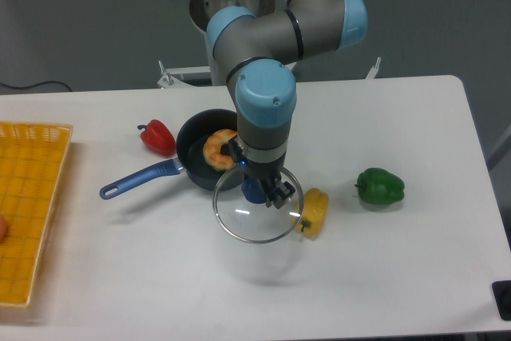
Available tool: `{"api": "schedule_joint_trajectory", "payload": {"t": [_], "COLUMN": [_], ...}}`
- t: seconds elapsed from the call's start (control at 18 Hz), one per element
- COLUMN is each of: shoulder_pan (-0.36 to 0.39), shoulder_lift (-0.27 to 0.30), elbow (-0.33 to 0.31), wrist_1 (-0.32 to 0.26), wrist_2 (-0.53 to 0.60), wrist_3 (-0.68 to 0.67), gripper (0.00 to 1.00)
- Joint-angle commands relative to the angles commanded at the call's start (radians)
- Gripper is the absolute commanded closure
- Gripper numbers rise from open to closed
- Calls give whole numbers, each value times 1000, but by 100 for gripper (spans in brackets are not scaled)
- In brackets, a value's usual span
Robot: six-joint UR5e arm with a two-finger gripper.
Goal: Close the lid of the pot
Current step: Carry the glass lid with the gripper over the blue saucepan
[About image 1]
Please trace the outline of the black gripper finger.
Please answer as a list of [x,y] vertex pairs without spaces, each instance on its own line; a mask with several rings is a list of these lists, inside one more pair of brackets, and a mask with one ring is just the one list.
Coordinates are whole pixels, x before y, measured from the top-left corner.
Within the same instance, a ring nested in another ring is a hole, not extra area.
[[280,209],[286,204],[286,193],[281,188],[272,188],[267,193],[266,206]]
[[277,180],[276,192],[281,200],[289,200],[295,193],[295,187],[288,181]]

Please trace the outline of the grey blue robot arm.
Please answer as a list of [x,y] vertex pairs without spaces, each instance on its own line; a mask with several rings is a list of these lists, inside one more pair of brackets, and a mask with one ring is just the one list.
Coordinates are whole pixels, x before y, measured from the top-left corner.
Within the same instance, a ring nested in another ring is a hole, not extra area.
[[255,180],[267,205],[280,208],[295,193],[282,181],[296,81],[291,63],[362,41],[363,0],[286,0],[286,8],[258,16],[260,0],[209,0],[205,37],[217,73],[237,112],[230,151]]

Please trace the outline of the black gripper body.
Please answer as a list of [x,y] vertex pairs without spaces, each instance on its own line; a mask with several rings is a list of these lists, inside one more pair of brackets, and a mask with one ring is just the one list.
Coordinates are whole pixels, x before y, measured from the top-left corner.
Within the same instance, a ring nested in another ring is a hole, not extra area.
[[228,142],[231,158],[248,177],[259,182],[264,195],[276,188],[276,181],[282,180],[281,172],[287,152],[288,139],[271,149],[256,149],[243,142],[240,135]]

